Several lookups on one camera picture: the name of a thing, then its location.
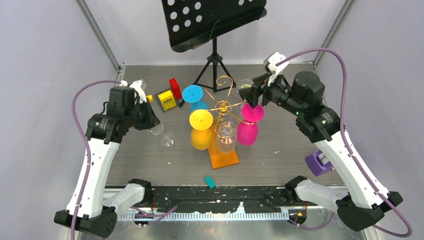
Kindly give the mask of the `gold wine glass rack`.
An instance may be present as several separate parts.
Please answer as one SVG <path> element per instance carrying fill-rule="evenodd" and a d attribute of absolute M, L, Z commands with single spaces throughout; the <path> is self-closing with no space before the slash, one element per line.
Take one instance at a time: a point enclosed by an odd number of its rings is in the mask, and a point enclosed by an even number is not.
<path fill-rule="evenodd" d="M 218 86 L 225 85 L 226 79 L 230 80 L 230 86 L 228 88 L 227 95 L 223 100 L 217 100 L 205 87 L 202 88 L 207 93 L 207 95 L 215 102 L 214 107 L 209 109 L 209 111 L 217 113 L 217 117 L 213 120 L 213 124 L 210 127 L 210 129 L 212 130 L 212 142 L 211 146 L 208 148 L 211 167 L 214 170 L 234 166 L 240 162 L 236 152 L 236 148 L 230 153 L 223 153 L 217 149 L 217 130 L 219 124 L 222 122 L 230 121 L 236 125 L 233 120 L 236 120 L 240 123 L 242 119 L 234 115 L 232 113 L 232 110 L 235 109 L 235 107 L 246 103 L 245 100 L 238 103 L 230 103 L 230 94 L 233 91 L 235 85 L 233 78 L 228 75 L 223 75 L 218 77 L 215 80 L 215 83 Z"/>

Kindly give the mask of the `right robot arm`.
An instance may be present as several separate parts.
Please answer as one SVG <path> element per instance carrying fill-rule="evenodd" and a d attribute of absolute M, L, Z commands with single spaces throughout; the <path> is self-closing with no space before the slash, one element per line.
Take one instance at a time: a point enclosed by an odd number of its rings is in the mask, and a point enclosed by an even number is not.
<path fill-rule="evenodd" d="M 324 154 L 346 185 L 346 190 L 341 191 L 297 176 L 285 185 L 288 203 L 322 206 L 359 232 L 378 223 L 391 207 L 403 201 L 400 193 L 380 184 L 355 152 L 339 115 L 322 102 L 325 85 L 317 74 L 301 71 L 292 85 L 283 75 L 273 83 L 268 83 L 270 78 L 270 73 L 255 77 L 250 87 L 240 89 L 240 95 L 251 107 L 272 102 L 294 114 L 300 132 Z"/>

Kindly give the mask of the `pink plastic goblet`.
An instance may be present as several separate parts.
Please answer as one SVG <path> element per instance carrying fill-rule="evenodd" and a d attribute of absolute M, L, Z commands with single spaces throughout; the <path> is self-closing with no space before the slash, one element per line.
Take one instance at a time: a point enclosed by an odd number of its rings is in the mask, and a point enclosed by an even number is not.
<path fill-rule="evenodd" d="M 257 122 L 263 119 L 265 116 L 265 110 L 260 105 L 252 108 L 248 103 L 246 103 L 241 108 L 240 113 L 243 120 L 237 126 L 237 141 L 241 145 L 253 145 L 256 142 L 259 133 Z"/>

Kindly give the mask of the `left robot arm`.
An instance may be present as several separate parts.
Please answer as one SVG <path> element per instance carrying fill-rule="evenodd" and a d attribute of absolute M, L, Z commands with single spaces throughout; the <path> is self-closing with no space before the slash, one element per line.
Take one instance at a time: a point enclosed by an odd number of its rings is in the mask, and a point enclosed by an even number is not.
<path fill-rule="evenodd" d="M 151 130 L 161 122 L 141 86 L 116 86 L 109 92 L 105 113 L 94 114 L 83 135 L 84 166 L 66 209 L 57 211 L 54 222 L 70 229 L 108 238 L 118 216 L 139 204 L 148 207 L 154 199 L 149 181 L 133 178 L 107 199 L 104 190 L 112 161 L 129 129 Z"/>

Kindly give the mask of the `clear stemless wine glass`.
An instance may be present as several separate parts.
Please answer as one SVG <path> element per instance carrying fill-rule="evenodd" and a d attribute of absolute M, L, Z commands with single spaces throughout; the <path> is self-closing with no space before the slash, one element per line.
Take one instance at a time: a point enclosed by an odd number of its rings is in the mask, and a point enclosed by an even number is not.
<path fill-rule="evenodd" d="M 216 147 L 222 153 L 235 150 L 237 143 L 237 126 L 231 121 L 219 124 L 216 132 Z"/>

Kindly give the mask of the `teal toy block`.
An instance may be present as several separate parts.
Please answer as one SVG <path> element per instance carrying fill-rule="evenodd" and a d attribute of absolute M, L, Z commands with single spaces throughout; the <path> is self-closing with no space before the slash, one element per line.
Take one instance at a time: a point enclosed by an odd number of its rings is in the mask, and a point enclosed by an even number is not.
<path fill-rule="evenodd" d="M 216 188 L 216 183 L 211 176 L 206 176 L 204 181 L 210 189 Z"/>

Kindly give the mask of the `small clear wine glass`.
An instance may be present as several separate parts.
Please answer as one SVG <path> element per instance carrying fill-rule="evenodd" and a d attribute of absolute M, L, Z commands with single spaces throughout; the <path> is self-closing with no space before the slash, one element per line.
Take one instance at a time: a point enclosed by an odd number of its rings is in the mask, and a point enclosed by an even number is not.
<path fill-rule="evenodd" d="M 175 145 L 175 138 L 172 132 L 169 132 L 165 129 L 162 123 L 148 129 L 148 131 L 158 137 L 158 142 L 161 146 L 165 148 L 170 148 Z"/>

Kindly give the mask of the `blue plastic goblet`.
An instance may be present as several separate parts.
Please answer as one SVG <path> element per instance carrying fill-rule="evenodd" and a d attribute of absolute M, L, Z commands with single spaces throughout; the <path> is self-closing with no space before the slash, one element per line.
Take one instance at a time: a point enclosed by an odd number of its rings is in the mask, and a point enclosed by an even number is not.
<path fill-rule="evenodd" d="M 196 110 L 207 110 L 208 104 L 202 100 L 204 90 L 198 85 L 189 85 L 182 92 L 182 98 L 186 103 L 190 104 L 189 112 Z"/>

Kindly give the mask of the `orange plastic goblet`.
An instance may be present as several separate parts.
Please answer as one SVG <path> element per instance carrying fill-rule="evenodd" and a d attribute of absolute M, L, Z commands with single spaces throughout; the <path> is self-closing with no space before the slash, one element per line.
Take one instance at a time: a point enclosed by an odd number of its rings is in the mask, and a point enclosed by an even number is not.
<path fill-rule="evenodd" d="M 189 123 L 192 127 L 191 144 L 197 150 L 206 150 L 212 144 L 212 132 L 210 127 L 213 124 L 213 116 L 206 109 L 197 109 L 189 116 Z"/>

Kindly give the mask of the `tall clear flute glass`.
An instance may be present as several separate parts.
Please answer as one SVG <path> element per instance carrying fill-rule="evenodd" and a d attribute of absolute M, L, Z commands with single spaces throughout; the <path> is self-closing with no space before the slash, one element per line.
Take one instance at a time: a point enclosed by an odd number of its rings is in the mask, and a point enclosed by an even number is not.
<path fill-rule="evenodd" d="M 251 79 L 242 79 L 236 83 L 236 91 L 243 98 L 241 90 L 249 91 L 252 88 L 253 81 Z"/>

